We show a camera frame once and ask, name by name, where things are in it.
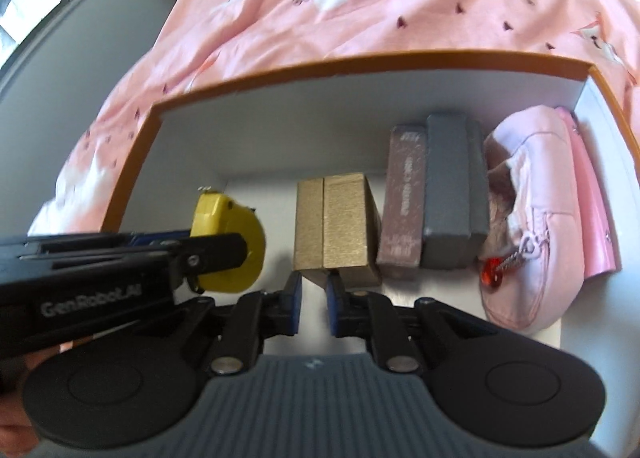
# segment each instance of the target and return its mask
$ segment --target finger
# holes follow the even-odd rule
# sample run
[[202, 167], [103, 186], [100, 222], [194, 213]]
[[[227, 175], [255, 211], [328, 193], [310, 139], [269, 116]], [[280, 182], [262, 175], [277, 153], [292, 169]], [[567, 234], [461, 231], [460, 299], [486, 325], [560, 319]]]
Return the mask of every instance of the finger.
[[5, 425], [31, 425], [22, 406], [20, 391], [0, 395], [0, 426]]
[[31, 427], [0, 427], [0, 452], [27, 453], [38, 444], [38, 437]]
[[24, 364], [27, 366], [27, 369], [33, 370], [36, 366], [46, 361], [50, 357], [53, 357], [59, 352], [60, 347], [54, 346], [53, 348], [47, 348], [46, 350], [40, 350], [38, 352], [27, 354], [24, 356]]

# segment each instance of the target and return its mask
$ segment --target mauve box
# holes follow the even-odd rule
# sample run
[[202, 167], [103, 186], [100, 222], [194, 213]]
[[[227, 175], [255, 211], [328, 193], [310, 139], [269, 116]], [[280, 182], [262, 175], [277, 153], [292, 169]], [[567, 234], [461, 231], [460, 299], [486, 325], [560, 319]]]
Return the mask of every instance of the mauve box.
[[377, 258], [385, 278], [413, 279], [420, 267], [425, 158], [424, 127], [397, 126], [393, 129]]

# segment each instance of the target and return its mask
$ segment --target person's hand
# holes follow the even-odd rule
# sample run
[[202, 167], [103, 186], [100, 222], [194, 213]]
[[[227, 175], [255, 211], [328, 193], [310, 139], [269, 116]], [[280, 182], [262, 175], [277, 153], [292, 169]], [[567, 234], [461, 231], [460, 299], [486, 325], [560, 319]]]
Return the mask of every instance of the person's hand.
[[22, 387], [31, 370], [59, 351], [56, 346], [25, 355], [27, 369], [18, 380], [16, 390], [0, 395], [0, 452], [6, 458], [25, 456], [38, 444], [38, 437], [22, 405]]

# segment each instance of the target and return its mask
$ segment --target metal screw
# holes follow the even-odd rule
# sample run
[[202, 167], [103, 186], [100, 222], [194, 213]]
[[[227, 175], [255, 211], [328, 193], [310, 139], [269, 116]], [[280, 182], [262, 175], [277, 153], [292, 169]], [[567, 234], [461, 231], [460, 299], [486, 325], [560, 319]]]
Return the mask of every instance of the metal screw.
[[386, 362], [389, 371], [395, 373], [411, 373], [415, 372], [419, 367], [418, 361], [409, 355], [396, 355]]
[[200, 264], [200, 257], [197, 254], [192, 254], [187, 258], [187, 265], [190, 267], [197, 267]]
[[237, 374], [242, 369], [242, 361], [236, 357], [218, 357], [211, 363], [211, 370], [218, 375]]
[[[194, 292], [195, 294], [204, 294], [205, 290], [200, 286], [200, 282], [198, 281], [197, 276], [189, 276], [186, 279], [187, 285], [189, 286], [191, 292]], [[201, 299], [204, 299], [205, 301], [209, 300], [205, 297], [201, 297]]]

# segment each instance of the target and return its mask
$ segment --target red charm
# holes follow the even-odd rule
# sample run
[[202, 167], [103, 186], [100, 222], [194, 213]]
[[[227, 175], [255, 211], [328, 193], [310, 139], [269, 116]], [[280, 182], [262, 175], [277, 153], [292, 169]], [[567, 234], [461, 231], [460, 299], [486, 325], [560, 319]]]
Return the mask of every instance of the red charm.
[[489, 289], [497, 289], [502, 283], [502, 272], [497, 271], [496, 267], [502, 263], [500, 258], [489, 258], [485, 261], [484, 267], [480, 272], [480, 281]]

